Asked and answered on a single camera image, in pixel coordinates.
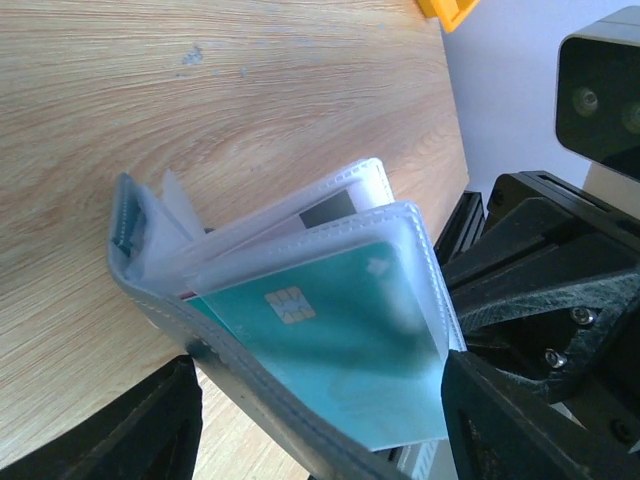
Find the black metal bracket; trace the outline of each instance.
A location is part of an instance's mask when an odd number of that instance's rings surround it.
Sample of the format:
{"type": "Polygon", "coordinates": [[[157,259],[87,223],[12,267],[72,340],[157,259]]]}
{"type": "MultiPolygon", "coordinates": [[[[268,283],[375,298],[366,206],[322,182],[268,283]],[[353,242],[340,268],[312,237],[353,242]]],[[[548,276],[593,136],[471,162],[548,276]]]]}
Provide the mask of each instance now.
{"type": "Polygon", "coordinates": [[[193,361],[175,358],[0,479],[188,480],[202,429],[193,361]]]}
{"type": "Polygon", "coordinates": [[[470,348],[553,403],[637,313],[640,250],[548,196],[519,200],[443,275],[470,348]]]}
{"type": "Polygon", "coordinates": [[[434,246],[440,266],[466,252],[484,229],[482,195],[464,192],[434,246]]]}
{"type": "Polygon", "coordinates": [[[449,352],[442,399],[460,480],[640,478],[635,456],[470,352],[449,352]]]}

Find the wood grain surface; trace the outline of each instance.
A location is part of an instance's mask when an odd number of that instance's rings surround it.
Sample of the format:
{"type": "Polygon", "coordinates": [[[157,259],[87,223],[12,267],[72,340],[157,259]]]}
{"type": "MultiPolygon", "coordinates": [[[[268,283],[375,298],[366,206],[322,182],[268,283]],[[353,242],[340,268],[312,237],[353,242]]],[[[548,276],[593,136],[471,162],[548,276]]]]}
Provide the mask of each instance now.
{"type": "MultiPolygon", "coordinates": [[[[371,156],[435,239],[467,173],[413,0],[0,2],[0,467],[180,353],[106,271],[119,172],[216,226],[371,156]]],[[[202,385],[196,478],[305,478],[202,385]]]]}

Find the white wall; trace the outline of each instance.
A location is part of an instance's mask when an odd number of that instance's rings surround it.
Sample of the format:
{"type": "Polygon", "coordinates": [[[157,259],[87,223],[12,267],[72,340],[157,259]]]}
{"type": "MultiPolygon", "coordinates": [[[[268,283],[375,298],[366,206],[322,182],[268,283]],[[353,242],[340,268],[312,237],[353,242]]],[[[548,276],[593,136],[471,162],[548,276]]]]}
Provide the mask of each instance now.
{"type": "Polygon", "coordinates": [[[582,186],[590,162],[555,136],[558,48],[564,37],[633,0],[480,0],[444,35],[471,176],[487,200],[501,173],[547,170],[582,186]]]}

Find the card holder wallet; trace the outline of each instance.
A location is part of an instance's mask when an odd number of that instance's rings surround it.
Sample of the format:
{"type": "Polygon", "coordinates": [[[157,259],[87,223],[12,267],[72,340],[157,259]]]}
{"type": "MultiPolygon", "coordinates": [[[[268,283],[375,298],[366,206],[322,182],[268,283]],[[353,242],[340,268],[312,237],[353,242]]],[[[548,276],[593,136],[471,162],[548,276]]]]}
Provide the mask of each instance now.
{"type": "Polygon", "coordinates": [[[158,294],[125,275],[132,234],[141,214],[139,188],[130,176],[118,177],[107,263],[115,282],[148,319],[191,355],[234,403],[317,480],[410,480],[316,415],[222,326],[188,302],[158,294]]]}

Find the teal card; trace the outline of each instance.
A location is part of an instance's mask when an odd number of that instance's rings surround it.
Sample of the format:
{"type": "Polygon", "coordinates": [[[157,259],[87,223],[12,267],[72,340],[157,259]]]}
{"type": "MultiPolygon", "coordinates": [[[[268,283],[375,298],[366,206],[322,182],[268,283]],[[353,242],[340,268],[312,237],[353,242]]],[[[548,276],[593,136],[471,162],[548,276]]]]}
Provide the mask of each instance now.
{"type": "Polygon", "coordinates": [[[368,449],[445,438],[444,365],[425,319],[440,313],[423,313],[401,258],[374,243],[191,302],[368,449]]]}

